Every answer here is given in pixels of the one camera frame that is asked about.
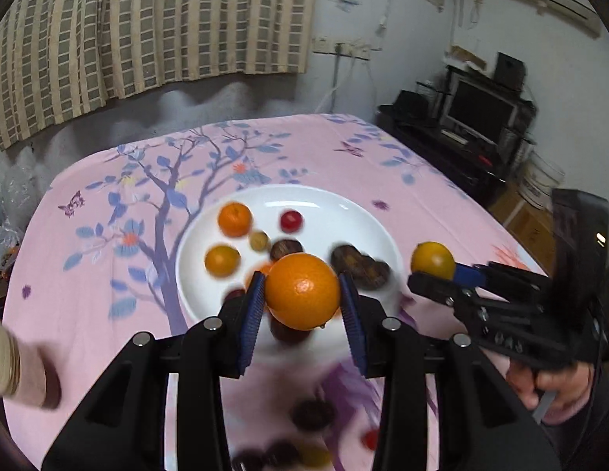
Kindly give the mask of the person right hand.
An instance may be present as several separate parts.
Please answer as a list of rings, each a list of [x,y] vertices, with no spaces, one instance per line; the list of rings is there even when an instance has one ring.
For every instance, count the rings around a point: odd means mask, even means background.
[[[534,373],[529,367],[511,360],[506,381],[516,392],[519,400],[529,411],[534,411],[540,403],[539,391],[556,397],[543,418],[548,425],[558,425],[580,411],[590,400],[594,378],[591,363],[576,363],[575,366],[557,371]]]

